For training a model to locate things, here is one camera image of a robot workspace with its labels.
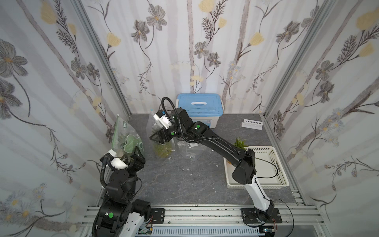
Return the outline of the white-zip bag with pineapple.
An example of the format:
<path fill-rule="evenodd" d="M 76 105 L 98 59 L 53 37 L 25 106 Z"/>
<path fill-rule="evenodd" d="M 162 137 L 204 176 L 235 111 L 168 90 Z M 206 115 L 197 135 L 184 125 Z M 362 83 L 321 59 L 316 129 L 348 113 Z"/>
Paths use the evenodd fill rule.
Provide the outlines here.
<path fill-rule="evenodd" d="M 156 113 L 151 112 L 146 132 L 153 146 L 154 153 L 159 159 L 169 159 L 175 151 L 174 141 L 168 141 L 169 136 L 166 134 L 170 125 L 171 122 L 164 110 L 160 109 Z"/>

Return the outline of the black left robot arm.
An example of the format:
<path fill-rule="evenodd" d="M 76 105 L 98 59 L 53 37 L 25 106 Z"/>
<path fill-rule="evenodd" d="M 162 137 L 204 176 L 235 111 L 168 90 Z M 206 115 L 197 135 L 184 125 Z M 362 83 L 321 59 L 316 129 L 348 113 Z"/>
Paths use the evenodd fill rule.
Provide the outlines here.
<path fill-rule="evenodd" d="M 92 225 L 94 237 L 134 237 L 143 223 L 151 216 L 151 204 L 140 199 L 134 200 L 137 176 L 146 160 L 139 149 L 133 148 L 126 160 L 118 158 L 109 150 L 100 159 L 100 183 L 106 191 Z"/>

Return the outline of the yellow toy pineapple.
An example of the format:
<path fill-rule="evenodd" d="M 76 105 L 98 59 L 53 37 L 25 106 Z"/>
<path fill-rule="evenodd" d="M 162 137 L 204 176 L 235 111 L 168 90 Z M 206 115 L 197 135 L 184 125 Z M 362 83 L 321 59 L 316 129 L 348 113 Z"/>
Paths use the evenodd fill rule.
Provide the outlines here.
<path fill-rule="evenodd" d="M 233 143 L 228 142 L 226 144 L 228 148 L 225 158 L 235 167 L 243 160 L 246 155 L 246 144 L 244 140 L 236 138 Z"/>

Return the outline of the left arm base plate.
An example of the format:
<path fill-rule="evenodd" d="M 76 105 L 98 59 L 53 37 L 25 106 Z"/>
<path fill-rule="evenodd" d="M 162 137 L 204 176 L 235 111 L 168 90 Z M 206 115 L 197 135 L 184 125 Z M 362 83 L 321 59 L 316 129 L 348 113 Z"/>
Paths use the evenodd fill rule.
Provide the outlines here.
<path fill-rule="evenodd" d="M 145 224 L 161 225 L 164 223 L 164 219 L 165 219 L 164 208 L 152 208 Z"/>

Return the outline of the blue-zip clear plastic bag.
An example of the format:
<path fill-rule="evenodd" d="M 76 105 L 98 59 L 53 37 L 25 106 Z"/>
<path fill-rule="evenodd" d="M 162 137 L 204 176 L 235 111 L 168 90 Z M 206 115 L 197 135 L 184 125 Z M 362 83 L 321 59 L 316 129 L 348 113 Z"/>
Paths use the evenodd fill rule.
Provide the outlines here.
<path fill-rule="evenodd" d="M 214 152 L 213 149 L 205 145 L 202 145 L 200 143 L 188 143 L 184 140 L 176 141 L 176 146 L 181 157 L 192 161 L 200 158 L 205 153 Z"/>

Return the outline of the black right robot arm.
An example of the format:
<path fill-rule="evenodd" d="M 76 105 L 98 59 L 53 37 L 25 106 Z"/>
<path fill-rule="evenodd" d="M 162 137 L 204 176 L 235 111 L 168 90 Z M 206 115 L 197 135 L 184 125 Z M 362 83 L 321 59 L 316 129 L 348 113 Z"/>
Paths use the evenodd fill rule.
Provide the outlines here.
<path fill-rule="evenodd" d="M 158 125 L 158 130 L 153 132 L 150 140 L 164 145 L 173 138 L 181 138 L 187 143 L 201 144 L 212 149 L 235 167 L 232 178 L 245 187 L 258 217 L 263 221 L 272 219 L 274 203 L 259 183 L 256 156 L 253 150 L 236 147 L 217 135 L 205 123 L 192 121 L 186 110 L 182 108 L 174 109 L 171 114 L 165 110 L 159 110 L 153 118 Z"/>

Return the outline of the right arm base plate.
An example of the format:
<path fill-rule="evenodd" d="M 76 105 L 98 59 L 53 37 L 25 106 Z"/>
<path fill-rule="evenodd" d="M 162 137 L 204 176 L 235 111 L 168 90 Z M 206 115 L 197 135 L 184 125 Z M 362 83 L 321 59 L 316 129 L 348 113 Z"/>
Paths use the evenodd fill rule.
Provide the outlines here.
<path fill-rule="evenodd" d="M 269 215 L 256 208 L 241 208 L 240 211 L 244 224 L 257 226 L 262 224 L 281 224 L 283 222 L 277 208 L 270 211 Z"/>

